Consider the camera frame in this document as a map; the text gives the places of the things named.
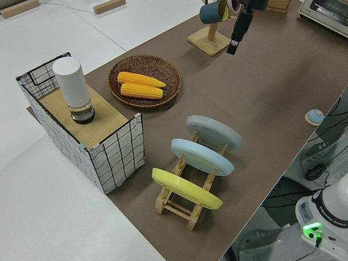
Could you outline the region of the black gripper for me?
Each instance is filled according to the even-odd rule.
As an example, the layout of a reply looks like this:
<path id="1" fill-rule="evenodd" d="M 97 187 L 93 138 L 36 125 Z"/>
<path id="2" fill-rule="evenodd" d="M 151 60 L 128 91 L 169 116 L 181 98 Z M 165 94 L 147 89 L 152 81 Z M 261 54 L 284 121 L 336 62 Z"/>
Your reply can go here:
<path id="1" fill-rule="evenodd" d="M 269 0 L 238 0 L 244 6 L 244 11 L 265 10 Z M 231 41 L 227 48 L 227 53 L 235 55 L 239 44 L 249 29 L 253 13 L 241 12 L 234 24 Z"/>

